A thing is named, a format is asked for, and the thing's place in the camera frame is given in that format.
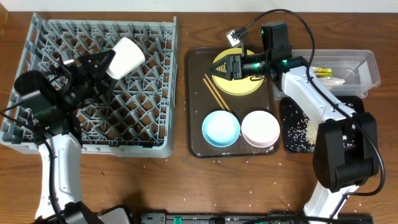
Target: gray dish rack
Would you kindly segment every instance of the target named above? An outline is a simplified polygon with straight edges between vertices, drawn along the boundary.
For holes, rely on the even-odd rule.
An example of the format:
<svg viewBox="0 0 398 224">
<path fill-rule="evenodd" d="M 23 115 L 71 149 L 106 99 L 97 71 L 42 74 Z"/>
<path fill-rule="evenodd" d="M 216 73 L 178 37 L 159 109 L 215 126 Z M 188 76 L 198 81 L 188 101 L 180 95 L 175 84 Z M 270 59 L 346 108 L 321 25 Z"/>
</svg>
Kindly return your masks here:
<svg viewBox="0 0 398 224">
<path fill-rule="evenodd" d="M 78 111 L 82 150 L 121 157 L 168 157 L 174 137 L 178 36 L 176 17 L 173 22 L 46 21 L 35 13 L 16 78 L 29 70 L 51 74 L 60 63 L 61 50 L 70 49 L 77 58 L 112 49 L 122 37 L 131 39 L 146 61 L 117 82 L 109 101 Z M 60 88 L 62 79 L 52 84 Z M 7 106 L 20 101 L 12 89 Z M 22 122 L 30 116 L 22 106 L 7 113 Z M 39 153 L 32 133 L 8 119 L 2 122 L 0 143 L 24 154 Z"/>
</svg>

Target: black tray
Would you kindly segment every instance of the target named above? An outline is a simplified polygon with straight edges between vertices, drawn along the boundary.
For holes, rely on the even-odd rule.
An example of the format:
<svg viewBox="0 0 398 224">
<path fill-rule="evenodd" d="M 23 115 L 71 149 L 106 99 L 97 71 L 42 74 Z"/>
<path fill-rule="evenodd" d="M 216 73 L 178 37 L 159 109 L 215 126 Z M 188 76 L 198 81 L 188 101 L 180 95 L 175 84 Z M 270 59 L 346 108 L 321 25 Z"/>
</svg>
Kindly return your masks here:
<svg viewBox="0 0 398 224">
<path fill-rule="evenodd" d="M 185 109 L 187 111 L 188 149 L 198 158 L 272 154 L 280 146 L 280 137 L 274 145 L 265 148 L 250 145 L 243 136 L 239 136 L 238 140 L 231 146 L 214 147 L 207 143 L 202 135 L 201 126 L 206 116 L 213 111 L 221 110 L 203 82 L 203 78 L 214 58 L 224 50 L 226 48 L 194 48 L 185 56 Z M 256 110 L 270 112 L 276 117 L 272 83 L 267 80 L 255 92 L 246 96 L 229 95 L 218 87 L 216 88 L 240 123 L 247 114 Z"/>
<path fill-rule="evenodd" d="M 359 97 L 337 96 L 337 98 L 345 103 L 346 106 L 353 108 L 357 113 L 364 112 L 363 102 Z M 280 101 L 280 117 L 282 119 L 282 136 L 286 150 L 289 152 L 313 152 L 315 146 L 305 139 L 305 134 L 302 134 L 302 131 L 307 127 L 304 122 L 305 118 L 308 117 L 290 97 L 283 98 Z M 353 141 L 343 140 L 345 146 L 352 143 Z"/>
</svg>

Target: wood grain surface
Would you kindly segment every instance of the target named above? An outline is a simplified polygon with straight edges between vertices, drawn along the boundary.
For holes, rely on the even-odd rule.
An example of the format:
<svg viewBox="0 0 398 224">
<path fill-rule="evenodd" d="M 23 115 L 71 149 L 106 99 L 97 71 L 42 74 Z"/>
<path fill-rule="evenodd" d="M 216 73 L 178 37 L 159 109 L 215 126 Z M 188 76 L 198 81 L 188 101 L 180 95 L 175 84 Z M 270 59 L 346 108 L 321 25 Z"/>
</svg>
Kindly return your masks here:
<svg viewBox="0 0 398 224">
<path fill-rule="evenodd" d="M 167 159 L 82 155 L 83 198 L 92 211 L 125 203 L 135 211 L 174 213 L 267 213 L 299 211 L 317 182 L 312 154 L 291 154 L 281 147 L 271 156 L 196 159 L 187 150 L 184 110 L 184 55 L 193 47 L 227 46 L 225 33 L 246 25 L 258 13 L 136 13 L 43 12 L 44 19 L 172 21 L 180 24 L 177 110 L 174 151 Z M 301 13 L 311 27 L 318 49 L 368 49 L 374 52 L 382 80 L 364 99 L 377 121 L 379 150 L 387 180 L 373 197 L 350 197 L 343 213 L 370 213 L 376 223 L 398 220 L 398 14 Z M 14 82 L 32 13 L 10 12 L 0 37 L 0 107 L 5 108 Z M 303 25 L 287 14 L 265 21 L 285 20 L 294 49 L 309 49 Z M 249 30 L 247 44 L 261 46 L 259 25 Z M 0 146 L 0 223 L 30 223 L 39 205 L 41 160 Z M 370 178 L 359 192 L 377 187 Z"/>
<path fill-rule="evenodd" d="M 2 4 L 0 4 L 0 35 L 4 31 L 3 28 L 5 23 L 7 22 L 7 18 L 8 18 L 8 11 Z"/>
</svg>

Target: white bowl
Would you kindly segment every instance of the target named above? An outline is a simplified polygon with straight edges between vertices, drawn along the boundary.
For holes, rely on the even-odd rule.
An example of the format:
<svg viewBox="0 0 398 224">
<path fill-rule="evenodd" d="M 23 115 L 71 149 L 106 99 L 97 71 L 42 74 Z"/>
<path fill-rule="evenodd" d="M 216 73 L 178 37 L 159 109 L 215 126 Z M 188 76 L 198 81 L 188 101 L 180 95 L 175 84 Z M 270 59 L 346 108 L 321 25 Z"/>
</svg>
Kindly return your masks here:
<svg viewBox="0 0 398 224">
<path fill-rule="evenodd" d="M 280 134 L 278 120 L 265 111 L 253 111 L 246 115 L 241 130 L 245 140 L 254 147 L 269 147 Z"/>
</svg>

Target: green connector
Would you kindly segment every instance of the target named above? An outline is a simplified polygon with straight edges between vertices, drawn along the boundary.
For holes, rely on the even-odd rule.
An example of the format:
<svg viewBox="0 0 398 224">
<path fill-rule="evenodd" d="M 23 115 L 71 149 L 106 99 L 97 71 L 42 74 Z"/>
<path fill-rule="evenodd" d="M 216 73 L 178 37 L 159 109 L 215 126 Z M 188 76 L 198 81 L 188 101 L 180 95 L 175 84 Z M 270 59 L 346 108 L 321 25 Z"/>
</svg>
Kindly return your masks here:
<svg viewBox="0 0 398 224">
<path fill-rule="evenodd" d="M 174 217 L 174 224 L 182 224 L 182 218 L 181 217 Z"/>
</svg>

